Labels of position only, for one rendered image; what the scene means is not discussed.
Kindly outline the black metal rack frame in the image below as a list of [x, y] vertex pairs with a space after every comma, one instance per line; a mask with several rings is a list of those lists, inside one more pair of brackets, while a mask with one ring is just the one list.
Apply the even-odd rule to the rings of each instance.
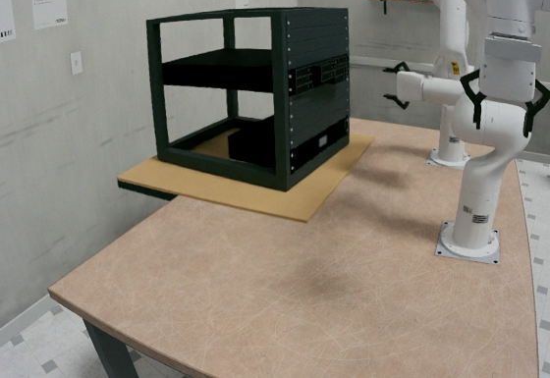
[[[158, 160], [287, 192], [347, 146], [350, 75], [293, 95], [293, 69], [342, 55], [349, 55], [350, 66], [349, 8], [315, 8], [243, 8], [146, 20]], [[235, 18], [254, 17], [270, 17], [272, 53], [236, 48]], [[210, 19], [223, 19], [224, 48], [162, 63], [160, 24]], [[169, 145], [164, 85], [226, 89], [228, 117]], [[239, 116], [238, 90], [273, 93], [274, 114]], [[228, 135], [230, 159], [276, 170], [187, 151], [232, 128], [241, 130]]]

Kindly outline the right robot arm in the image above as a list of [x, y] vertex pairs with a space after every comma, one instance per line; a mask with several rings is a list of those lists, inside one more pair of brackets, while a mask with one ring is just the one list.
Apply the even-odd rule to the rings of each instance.
[[469, 160], [468, 153], [464, 152], [465, 142], [459, 140], [452, 132], [451, 118], [456, 103], [464, 91], [460, 78], [471, 73], [474, 68], [468, 66], [465, 53], [468, 46], [466, 2], [464, 0], [432, 1], [440, 10], [442, 53], [433, 67], [432, 74], [424, 74], [427, 79], [424, 80], [422, 93], [425, 101], [443, 105], [439, 148], [430, 154], [430, 159], [444, 167], [463, 168]]

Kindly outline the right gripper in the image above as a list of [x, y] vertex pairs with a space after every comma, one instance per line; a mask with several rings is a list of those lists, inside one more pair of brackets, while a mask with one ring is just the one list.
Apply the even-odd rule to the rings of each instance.
[[[400, 70], [402, 66], [405, 69], [404, 71]], [[394, 100], [398, 106], [404, 110], [407, 109], [410, 102], [425, 101], [422, 93], [422, 87], [423, 82], [427, 79], [427, 77], [411, 72], [405, 61], [398, 64], [395, 68], [386, 68], [382, 71], [386, 73], [395, 73], [397, 75], [397, 95], [384, 94], [383, 97]], [[403, 104], [401, 100], [406, 101], [405, 104]]]

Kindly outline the tan flat board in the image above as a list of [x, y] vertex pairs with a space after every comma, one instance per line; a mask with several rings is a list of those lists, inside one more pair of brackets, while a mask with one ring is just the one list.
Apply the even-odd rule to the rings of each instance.
[[[187, 151], [230, 159], [231, 129]], [[118, 181], [157, 189], [248, 212], [307, 224], [353, 169], [375, 136], [350, 134], [350, 143], [287, 192], [158, 160], [157, 154], [117, 177]]]

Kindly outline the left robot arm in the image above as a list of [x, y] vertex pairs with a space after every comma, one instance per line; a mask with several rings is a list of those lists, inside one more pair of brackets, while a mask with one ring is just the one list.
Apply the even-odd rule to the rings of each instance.
[[[479, 69], [483, 38], [490, 33], [493, 38], [485, 37], [484, 55], [541, 63], [542, 47], [527, 38], [536, 31], [532, 25], [535, 12], [550, 12], [550, 0], [464, 1], [477, 25], [474, 71]], [[491, 229], [503, 174], [531, 137], [531, 133], [528, 138], [523, 136], [526, 112], [523, 108], [487, 100], [481, 106], [479, 131], [472, 122], [474, 105], [465, 91], [451, 118], [452, 131], [459, 140], [495, 147], [467, 161], [455, 225], [447, 227], [441, 235], [441, 243], [448, 251], [466, 259], [487, 258], [497, 251], [498, 240]]]

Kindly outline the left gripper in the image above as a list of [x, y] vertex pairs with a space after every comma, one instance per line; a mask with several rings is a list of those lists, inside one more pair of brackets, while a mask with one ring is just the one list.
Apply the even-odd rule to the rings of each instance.
[[[485, 37], [493, 38], [493, 34]], [[486, 96], [524, 102], [527, 111], [524, 114], [522, 133], [528, 138], [528, 133], [532, 132], [533, 118], [549, 101], [550, 90], [535, 78], [535, 63], [484, 55], [484, 38], [479, 69], [460, 78], [467, 97], [474, 105], [472, 122], [480, 130], [481, 102]], [[469, 86], [469, 82], [475, 79], [478, 79], [480, 90], [477, 94]], [[542, 96], [532, 104], [535, 87]]]

